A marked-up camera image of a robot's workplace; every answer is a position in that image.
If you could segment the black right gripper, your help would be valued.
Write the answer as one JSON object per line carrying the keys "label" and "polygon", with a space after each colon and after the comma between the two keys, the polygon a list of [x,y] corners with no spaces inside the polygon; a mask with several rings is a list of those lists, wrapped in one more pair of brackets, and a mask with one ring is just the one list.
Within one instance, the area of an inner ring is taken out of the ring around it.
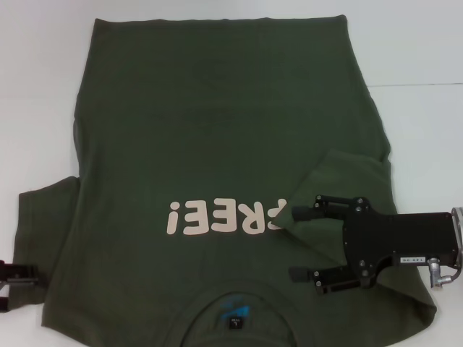
{"label": "black right gripper", "polygon": [[450,213],[385,215],[366,200],[317,195],[312,206],[295,206],[295,222],[316,219],[344,220],[344,254],[358,278],[293,278],[311,285],[317,295],[375,285],[381,271],[391,266],[426,266],[430,286],[454,282],[458,274],[442,275],[441,267],[458,269],[458,209]]}

